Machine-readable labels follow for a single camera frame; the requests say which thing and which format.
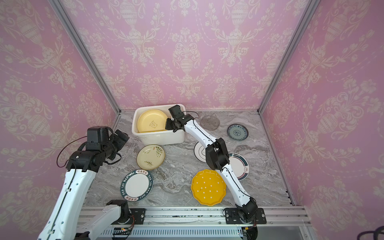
pink wallpaper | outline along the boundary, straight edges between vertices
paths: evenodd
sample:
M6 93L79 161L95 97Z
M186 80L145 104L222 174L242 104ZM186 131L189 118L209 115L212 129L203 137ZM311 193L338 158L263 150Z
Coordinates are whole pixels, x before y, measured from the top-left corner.
M63 184L57 154L116 115L48 1L0 1L0 24L1 238L36 239Z
M257 109L308 0L62 0L122 109Z
M384 224L383 8L321 1L263 114L320 240Z

vent grille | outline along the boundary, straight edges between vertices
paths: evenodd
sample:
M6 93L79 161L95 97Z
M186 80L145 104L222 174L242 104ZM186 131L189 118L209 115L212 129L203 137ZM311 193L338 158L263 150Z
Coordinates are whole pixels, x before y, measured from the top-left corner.
M108 227L100 237L112 237L122 231ZM139 227L134 228L130 237L242 237L241 227Z

black cable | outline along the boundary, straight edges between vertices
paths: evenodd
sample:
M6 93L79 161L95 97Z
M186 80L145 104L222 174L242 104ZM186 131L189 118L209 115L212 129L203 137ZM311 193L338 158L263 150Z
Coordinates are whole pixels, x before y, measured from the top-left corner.
M226 169L226 170L228 171L229 176L231 176L233 182L236 184L236 187L240 190L240 192L242 192L244 195L248 196L249 198L253 199L253 200L256 202L256 200L255 200L253 197L249 196L248 194L246 194L245 192L243 192L243 191L241 190L241 188L237 185L237 183L236 183L235 180L233 179L233 177L232 177L231 173L229 172L228 168L223 167L223 171L224 171L224 169Z
M379 234L384 234L383 232L384 230L384 226L381 226L381 227L378 227L376 230L374 231L365 231L365 232L361 232L359 233L359 235L357 236L357 240L360 240L360 238L363 236L363 235L366 235L366 234L369 234L369 233L373 233L373 239L374 240L378 240L379 239Z
M197 112L194 112L194 111L183 111L183 113L184 112L191 112L191 113L196 113L197 114L197 118L200 118L200 115L197 113ZM193 125L195 126L195 128L197 129L197 130L199 130L206 138L208 138L212 143L213 143L213 145L214 145L214 147L215 147L215 143L214 143L214 141L212 141L212 139L210 139L207 135L205 135L197 126L196 126L196 124L195 124L195 119L196 118L194 118L193 120L192 120L192 123L193 123Z
M117 162L119 162L120 160L121 160L121 154L120 153L116 153L116 155L119 155L120 156L120 159L119 160L117 160L117 161L114 161L114 162L107 162L107 161L104 161L106 164L108 164L108 165L113 165L113 164L115 164L115 163L117 163Z
M132 230L133 229L127 230L127 231L123 231L123 232L119 232L119 233L115 233L115 231L118 231L118 230L113 230L113 238L112 238L112 240L116 239L115 238L116 235L124 235L124 236L127 235L127 237L125 238L125 239L127 239L129 237L129 235L132 233Z
M77 167L76 167L76 164L75 164L75 162L74 162L73 160L68 159L66 162L68 162L68 161L71 161L71 163L74 165L74 173L73 173L72 179L71 179L70 183L68 184L68 188L67 188L67 189L69 190L70 187L71 187L71 184L72 184L72 182L73 182L74 176L75 176L75 174L76 174L76 169L77 169ZM64 197L63 197L63 200L62 200L62 202L61 202L61 204L60 204L59 210L57 211L57 214L56 214L56 216L55 216L55 219L54 219L53 222L52 222L52 227L51 227L50 232L53 230L53 227L55 226L56 219L57 219L57 217L59 216L61 207L62 207L63 204L64 204L64 200L65 200L65 197L67 196L67 193L68 193L68 192L69 192L69 191L66 191L65 194L64 194Z
M248 234L246 234L245 232L243 232L243 236L244 236L244 235L247 237L247 240L250 239L249 236L248 236Z
M76 140L74 140L74 141L68 143L65 147L63 147L63 149L59 152L59 155L57 155L57 158L56 158L56 165L57 165L58 167L60 167L60 166L59 166L59 156L60 156L60 154L64 151L64 149L65 149L66 147L68 147L71 143L74 143L74 142L76 142L77 140L80 140L80 139L85 138L85 137L87 137L87 136L78 138L78 139L76 139ZM65 162L65 164L64 164L63 166L61 166L61 167L65 167L65 166L67 165L67 162L68 162L68 161L69 161L69 160L67 160L67 161Z

wire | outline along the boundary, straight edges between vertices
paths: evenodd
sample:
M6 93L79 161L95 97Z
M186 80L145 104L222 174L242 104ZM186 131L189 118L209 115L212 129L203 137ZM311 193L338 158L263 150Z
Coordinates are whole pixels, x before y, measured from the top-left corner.
M131 224L131 226L129 228L133 229L133 227L135 226L135 216L132 215L132 218L133 218L133 222L132 222L132 224Z
M243 233L243 236L246 236L247 237L247 240L255 240L257 239L257 236L259 235L259 231L257 230L257 228L255 229L249 229L247 232L244 232Z
M71 163L74 165L74 173L73 173L72 179L71 179L70 183L68 184L68 188L67 188L67 189L69 190L70 187L71 187L71 184L72 184L72 182L73 182L74 176L75 176L75 174L76 174L76 169L77 169L77 167L76 167L76 164L75 164L75 162L74 162L73 160L68 159L68 160L66 161L66 163L67 163L68 161L71 161ZM56 216L55 216L55 219L54 219L53 222L52 222L52 227L51 227L50 232L52 232L53 227L55 226L56 219L57 219L57 217L59 216L61 207L62 207L63 204L64 204L64 200L65 200L65 197L67 196L67 193L68 193L68 192L69 192L69 191L66 191L65 194L64 194L64 197L63 197L63 200L62 200L62 202L61 202L61 204L60 204L59 210L57 211L57 214L56 214Z
M115 235L127 235L127 237L125 238L125 239L127 239L128 237L129 237L129 235L131 234L131 232L132 232L132 229L131 230L123 230L122 232L119 232L119 233L114 233L114 231L118 231L118 230L113 230L113 238L112 238L112 240L115 240L116 238L115 238Z
M59 155L57 155L57 158L56 158L56 165L57 165L58 167L65 167L65 166L67 165L67 162L69 161L69 160L67 160L63 166L59 166L59 156L60 156L60 154L64 151L64 149L65 149L66 147L68 147L71 143L74 143L74 142L76 142L77 140L80 140L80 139L85 138L85 137L87 137L87 136L78 138L78 139L76 139L76 140L74 140L74 141L68 143L65 147L63 147L63 149L59 152Z
M378 240L379 239L379 234L384 234L383 230L384 230L384 226L381 226L381 227L376 228L376 230L374 230L374 231L361 232L361 233L359 233L357 239L360 240L360 238L363 235L366 235L366 234L369 234L369 233L373 233L373 239L374 240Z
M224 169L226 169L226 170L228 171L229 176L231 176L233 182L236 184L236 187L240 190L240 192L242 192L244 195L248 196L249 198L253 199L253 200L256 202L256 200L255 200L253 197L249 196L248 194L246 194L245 192L243 192L243 191L241 190L241 188L237 185L237 183L236 183L235 180L233 179L233 177L232 177L231 173L229 172L228 168L223 167L223 171L224 171Z
M200 115L197 113L197 112L194 112L194 111L183 111L183 113L184 112L190 112L190 113L196 113L197 114L197 118L200 118ZM205 135L197 126L196 126L196 124L195 124L195 119L196 118L194 118L193 120L192 120L192 123L193 123L193 125L195 126L195 128L197 129L197 130L199 130L206 138L208 138L212 143L213 143L213 145L214 145L214 147L215 147L215 143L214 143L214 141L212 141L212 139L210 139L207 135Z
M120 156L120 159L119 160L117 160L117 161L114 161L114 162L107 162L107 161L104 161L106 164L108 164L108 165L113 165L113 164L115 164L115 163L117 163L117 162L119 162L120 160L121 160L121 154L120 153L116 153L116 155L119 155Z

white plastic bin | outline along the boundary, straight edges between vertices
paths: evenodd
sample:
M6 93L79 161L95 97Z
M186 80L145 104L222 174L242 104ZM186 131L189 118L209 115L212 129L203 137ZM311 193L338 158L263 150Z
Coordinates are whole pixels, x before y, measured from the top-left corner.
M133 115L132 122L132 133L135 136L138 136L139 139L145 145L157 144L157 145L169 145L175 143L184 142L184 131L178 130L177 132L173 132L172 130L159 131L159 132L139 132L137 130L137 121L141 114L150 109L158 109L164 112L167 117L172 118L169 112L169 108L173 107L176 104L170 105L160 105L160 106L151 106L151 107L142 107L138 108ZM182 104L178 104L182 111L185 111L185 107Z

